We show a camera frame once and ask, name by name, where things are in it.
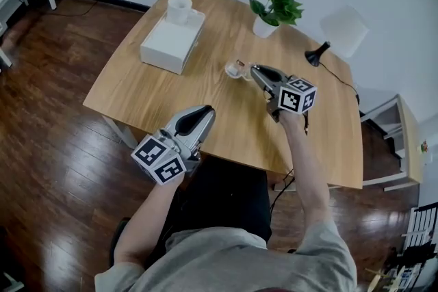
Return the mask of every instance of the white lamp shade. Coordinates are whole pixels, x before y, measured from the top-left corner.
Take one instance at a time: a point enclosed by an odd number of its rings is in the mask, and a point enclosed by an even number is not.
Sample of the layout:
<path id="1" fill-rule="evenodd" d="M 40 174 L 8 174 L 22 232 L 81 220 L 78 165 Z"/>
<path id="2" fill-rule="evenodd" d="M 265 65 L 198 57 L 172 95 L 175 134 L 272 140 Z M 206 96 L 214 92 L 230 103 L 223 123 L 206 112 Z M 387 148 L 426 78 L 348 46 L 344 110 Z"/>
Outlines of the white lamp shade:
<path id="1" fill-rule="evenodd" d="M 369 30 L 361 15 L 348 5 L 324 17 L 320 25 L 333 49 L 344 57 L 355 53 Z"/>

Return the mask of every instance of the gray t-shirt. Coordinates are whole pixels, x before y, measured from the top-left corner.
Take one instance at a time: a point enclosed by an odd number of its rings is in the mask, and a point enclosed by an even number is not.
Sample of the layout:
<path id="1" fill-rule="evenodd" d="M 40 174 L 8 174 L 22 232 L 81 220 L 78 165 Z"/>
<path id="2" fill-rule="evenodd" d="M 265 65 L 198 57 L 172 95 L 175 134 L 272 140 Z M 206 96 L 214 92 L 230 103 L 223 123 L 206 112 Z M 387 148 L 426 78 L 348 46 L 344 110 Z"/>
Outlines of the gray t-shirt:
<path id="1" fill-rule="evenodd" d="M 146 271 L 119 263 L 96 275 L 96 292 L 349 292 L 357 283 L 355 262 L 332 220 L 309 227 L 293 254 L 267 250 L 262 238 L 237 228 L 181 231 L 166 249 Z"/>

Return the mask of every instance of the wooden floor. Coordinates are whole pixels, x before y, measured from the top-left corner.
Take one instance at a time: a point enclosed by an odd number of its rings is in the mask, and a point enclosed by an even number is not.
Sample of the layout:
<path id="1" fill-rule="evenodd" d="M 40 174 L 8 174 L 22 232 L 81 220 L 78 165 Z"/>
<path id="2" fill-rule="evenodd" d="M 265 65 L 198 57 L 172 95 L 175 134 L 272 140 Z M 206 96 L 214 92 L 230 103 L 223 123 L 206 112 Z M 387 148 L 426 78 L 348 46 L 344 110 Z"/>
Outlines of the wooden floor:
<path id="1" fill-rule="evenodd" d="M 90 2 L 62 0 L 58 12 L 81 13 Z M 0 226 L 24 267 L 30 291 L 92 291 L 107 269 L 112 233 L 152 185 L 130 150 L 102 118 L 82 106 L 112 52 L 141 13 L 98 4 L 86 16 L 30 11 L 3 48 L 14 65 L 0 74 Z M 363 125 L 364 178 L 398 171 L 378 132 Z M 270 175 L 270 182 L 278 180 Z M 271 199 L 276 193 L 270 191 Z M 399 246 L 418 187 L 331 190 L 331 206 L 358 268 L 359 282 Z M 302 238 L 296 194 L 275 206 L 269 246 L 287 251 Z"/>

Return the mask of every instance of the black cable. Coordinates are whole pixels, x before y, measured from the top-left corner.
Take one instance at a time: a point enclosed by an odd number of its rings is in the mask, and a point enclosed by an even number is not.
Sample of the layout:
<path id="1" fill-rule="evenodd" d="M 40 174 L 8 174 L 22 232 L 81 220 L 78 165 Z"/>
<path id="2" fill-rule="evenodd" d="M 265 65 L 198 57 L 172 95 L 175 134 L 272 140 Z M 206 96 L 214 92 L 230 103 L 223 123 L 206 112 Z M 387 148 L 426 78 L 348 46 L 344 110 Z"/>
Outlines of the black cable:
<path id="1" fill-rule="evenodd" d="M 292 168 L 290 170 L 290 172 L 286 174 L 283 181 L 286 180 L 286 178 L 289 176 L 289 174 L 291 174 L 293 171 L 294 171 L 294 169 Z M 286 186 L 284 186 L 283 190 L 280 191 L 280 193 L 276 196 L 274 202 L 271 204 L 271 217 L 272 217 L 272 212 L 274 211 L 275 202 L 280 198 L 280 196 L 283 194 L 283 192 L 294 182 L 294 180 L 295 180 L 295 176 L 292 175 L 291 181 Z"/>
<path id="2" fill-rule="evenodd" d="M 302 115 L 304 116 L 304 132 L 307 135 L 309 132 L 309 111 L 306 111 Z"/>
<path id="3" fill-rule="evenodd" d="M 336 77 L 336 79 L 338 81 L 340 81 L 342 84 L 347 85 L 348 87 L 352 88 L 355 93 L 356 93 L 356 100 L 357 100 L 357 104 L 359 104 L 361 102 L 361 100 L 359 99 L 359 93 L 357 92 L 356 88 L 354 86 L 352 86 L 351 84 L 346 83 L 345 81 L 343 81 L 342 79 L 340 79 L 335 73 L 333 73 L 332 71 L 330 71 L 326 65 L 324 65 L 322 62 L 320 62 L 320 64 L 322 65 L 322 67 L 324 67 L 328 72 L 330 72 L 333 76 Z"/>
<path id="4" fill-rule="evenodd" d="M 54 14 L 52 12 L 42 12 L 38 9 L 35 9 L 35 11 L 39 12 L 41 15 L 48 15 L 48 16 L 64 16 L 64 17 L 75 17 L 75 16 L 84 16 L 87 13 L 89 13 L 91 11 L 91 9 L 99 2 L 99 0 L 96 0 L 93 5 L 90 6 L 90 8 L 83 12 L 82 14 Z"/>

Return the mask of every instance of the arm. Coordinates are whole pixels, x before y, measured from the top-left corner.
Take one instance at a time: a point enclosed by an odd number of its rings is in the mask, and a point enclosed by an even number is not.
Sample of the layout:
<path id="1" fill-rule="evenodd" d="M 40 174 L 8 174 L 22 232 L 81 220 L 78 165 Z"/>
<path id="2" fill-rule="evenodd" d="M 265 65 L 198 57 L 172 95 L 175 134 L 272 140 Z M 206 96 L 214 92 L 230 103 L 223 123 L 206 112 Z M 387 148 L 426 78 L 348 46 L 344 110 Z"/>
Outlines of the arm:
<path id="1" fill-rule="evenodd" d="M 114 250 L 115 264 L 121 262 L 143 264 L 157 245 L 173 195 L 183 179 L 184 176 L 181 175 L 168 184 L 154 186 L 120 236 Z"/>
<path id="2" fill-rule="evenodd" d="M 323 177 L 320 162 L 312 152 L 309 140 L 299 123 L 300 116 L 282 111 L 279 121 L 289 142 L 294 162 L 296 191 L 304 209 L 307 229 L 310 225 L 331 216 L 329 187 Z"/>

